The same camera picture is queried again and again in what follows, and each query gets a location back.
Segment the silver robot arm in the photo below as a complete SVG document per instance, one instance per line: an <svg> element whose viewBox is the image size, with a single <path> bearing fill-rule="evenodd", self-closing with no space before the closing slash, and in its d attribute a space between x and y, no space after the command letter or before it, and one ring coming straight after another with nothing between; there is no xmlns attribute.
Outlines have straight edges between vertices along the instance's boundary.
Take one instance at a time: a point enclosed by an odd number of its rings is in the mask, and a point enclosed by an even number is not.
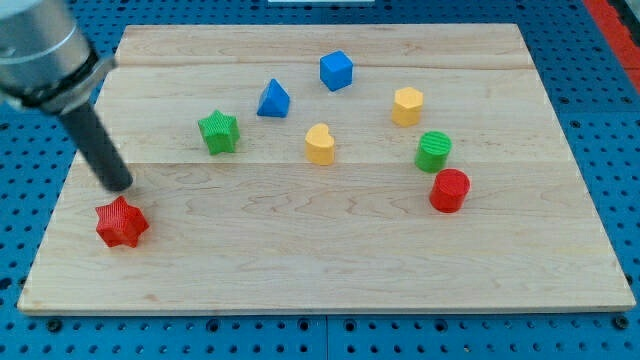
<svg viewBox="0 0 640 360"><path fill-rule="evenodd" d="M57 117L110 192L129 188L133 177L90 96L116 67L98 55L64 1L1 3L1 101Z"/></svg>

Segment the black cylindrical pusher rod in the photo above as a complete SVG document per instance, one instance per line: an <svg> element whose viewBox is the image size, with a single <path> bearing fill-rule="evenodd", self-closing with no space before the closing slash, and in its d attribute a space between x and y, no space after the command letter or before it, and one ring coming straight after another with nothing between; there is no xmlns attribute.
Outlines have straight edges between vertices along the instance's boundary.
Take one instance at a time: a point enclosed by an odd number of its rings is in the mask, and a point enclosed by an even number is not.
<svg viewBox="0 0 640 360"><path fill-rule="evenodd" d="M90 103L58 118L105 190L120 192L133 184L130 171Z"/></svg>

